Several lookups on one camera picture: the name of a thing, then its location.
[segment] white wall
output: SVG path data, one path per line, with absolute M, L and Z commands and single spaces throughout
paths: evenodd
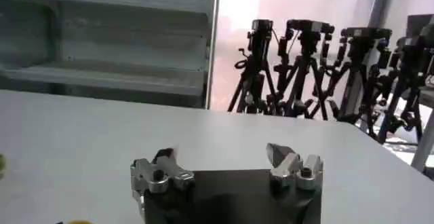
M 246 35 L 253 19 L 273 20 L 279 36 L 284 34 L 288 19 L 333 24 L 336 30 L 329 51 L 333 56 L 338 51 L 340 30 L 349 26 L 366 26 L 373 3 L 374 0 L 220 0 L 211 108 L 225 110 L 232 97 L 240 74 L 233 64 L 243 58 L 237 49 L 247 47 Z M 292 54 L 299 51 L 300 46 L 296 43 Z M 279 61 L 277 44 L 273 39 L 269 51 L 271 68 Z

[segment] tripod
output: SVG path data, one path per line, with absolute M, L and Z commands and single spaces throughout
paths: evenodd
M 290 66 L 288 55 L 286 54 L 286 43 L 292 38 L 293 30 L 299 31 L 300 44 L 302 46 L 301 56 L 297 56 L 293 66 Z M 327 56 L 328 54 L 328 41 L 332 39 L 332 33 L 334 27 L 324 22 L 316 22 L 310 20 L 288 20 L 286 26 L 285 39 L 281 39 L 279 42 L 279 56 L 282 57 L 282 64 L 275 67 L 275 70 L 279 72 L 279 79 L 277 82 L 277 97 L 278 100 L 283 98 L 283 95 L 289 86 L 292 78 L 296 74 L 294 85 L 290 92 L 290 96 L 286 102 L 280 103 L 277 110 L 284 116 L 298 117 L 304 115 L 305 118 L 309 118 L 308 108 L 310 106 L 309 101 L 302 102 L 302 93 L 304 87 L 304 81 L 309 69 L 312 68 L 315 78 L 316 89 L 320 92 L 320 74 L 318 71 L 318 65 L 315 58 L 312 55 L 317 51 L 318 41 L 321 40 L 321 34 L 325 34 L 323 38 L 323 48 L 321 55 Z M 327 111 L 325 105 L 322 104 L 321 112 L 323 118 L 327 119 Z
M 327 60 L 325 58 L 321 59 L 321 81 L 324 74 L 330 77 L 330 82 L 328 84 L 327 90 L 322 92 L 322 97 L 318 96 L 318 93 L 314 91 L 313 96 L 318 96 L 319 103 L 315 105 L 312 110 L 312 117 L 317 113 L 321 101 L 327 100 L 329 97 L 334 95 L 334 89 L 336 84 L 342 79 L 342 76 L 349 71 L 348 83 L 353 83 L 357 75 L 360 75 L 363 82 L 363 98 L 361 101 L 361 106 L 358 113 L 353 113 L 349 115 L 339 115 L 339 108 L 337 104 L 332 100 L 328 99 L 330 106 L 332 108 L 333 116 L 340 122 L 349 122 L 350 124 L 355 124 L 355 122 L 362 116 L 365 116 L 366 123 L 368 124 L 368 129 L 370 135 L 374 134 L 373 124 L 375 122 L 375 117 L 373 116 L 373 107 L 376 104 L 376 98 L 379 96 L 377 88 L 377 77 L 379 75 L 379 68 L 385 68 L 389 61 L 390 51 L 387 49 L 389 44 L 389 38 L 391 36 L 391 31 L 388 29 L 375 29 L 375 28 L 347 28 L 342 30 L 339 47 L 338 56 L 333 65 L 327 65 Z M 363 63 L 365 56 L 370 53 L 370 50 L 377 43 L 376 49 L 380 52 L 380 58 L 378 64 L 374 64 L 370 67 L 367 76 L 367 66 Z M 351 47 L 348 53 L 348 57 L 351 59 L 350 62 L 345 62 L 340 70 L 338 67 L 341 65 L 344 55 L 347 51 L 347 43 L 350 43 Z
M 423 28 L 421 34 L 416 37 L 407 37 L 398 41 L 397 55 L 401 60 L 399 75 L 395 91 L 389 108 L 385 112 L 384 120 L 378 133 L 377 141 L 384 144 L 387 132 L 395 132 L 399 127 L 407 131 L 416 128 L 417 141 L 422 138 L 422 123 L 420 120 L 419 98 L 420 87 L 425 85 L 427 73 L 432 63 L 431 48 L 434 47 L 434 24 Z M 401 119 L 395 117 L 399 99 L 403 93 L 410 89 L 406 106 Z
M 248 50 L 252 53 L 245 55 L 244 49 L 239 49 L 245 60 L 235 63 L 236 69 L 244 69 L 241 73 L 237 88 L 229 104 L 228 111 L 231 112 L 239 98 L 237 112 L 242 113 L 264 113 L 272 114 L 277 112 L 277 109 L 271 109 L 265 101 L 261 99 L 262 88 L 264 85 L 265 76 L 261 71 L 265 72 L 267 82 L 273 95 L 274 103 L 277 106 L 276 92 L 271 79 L 270 68 L 267 60 L 271 33 L 273 30 L 273 21 L 270 20 L 254 20 L 252 23 L 252 32 L 248 33 L 249 45 Z

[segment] tripod head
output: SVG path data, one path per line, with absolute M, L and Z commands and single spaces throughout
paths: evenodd
M 366 56 L 366 54 L 374 47 L 376 41 L 377 50 L 380 52 L 379 66 L 386 67 L 390 51 L 387 48 L 389 44 L 389 39 L 391 38 L 392 31 L 389 29 L 378 29 L 372 27 L 351 27 L 342 30 L 341 32 L 341 43 L 347 41 L 350 44 L 350 50 L 348 52 L 348 57 L 351 62 L 361 64 Z M 347 45 L 341 46 L 338 53 L 338 59 L 342 62 L 344 58 L 344 53 L 346 52 Z
M 321 40 L 321 34 L 324 34 L 321 57 L 328 55 L 329 43 L 332 40 L 334 26 L 318 21 L 311 20 L 288 20 L 286 22 L 286 31 L 300 31 L 301 52 L 305 57 L 311 57 L 317 52 L 318 41 Z
M 253 20 L 252 31 L 248 33 L 248 50 L 252 52 L 255 61 L 262 62 L 267 59 L 273 21 L 257 19 Z
M 401 72 L 432 73 L 434 24 L 426 25 L 417 36 L 399 39 L 397 46 L 395 53 L 401 61 Z

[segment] white table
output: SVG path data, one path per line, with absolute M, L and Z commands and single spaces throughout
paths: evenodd
M 421 90 L 420 104 L 426 105 L 434 109 L 434 90 L 432 89 Z M 431 150 L 433 150 L 433 146 L 434 146 L 434 111 L 431 113 L 428 119 L 428 123 L 425 126 L 425 130 L 423 132 L 422 138 L 418 144 L 418 148 L 412 160 L 412 166 L 415 169 L 419 171 L 424 170 L 429 154 L 431 153 Z
M 434 183 L 354 126 L 0 90 L 0 223 L 140 224 L 133 159 L 178 145 L 187 169 L 270 168 L 267 142 L 322 156 L 323 224 L 433 222 Z

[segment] yellow object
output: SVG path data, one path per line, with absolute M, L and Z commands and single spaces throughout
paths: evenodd
M 68 224 L 92 224 L 89 221 L 70 221 Z

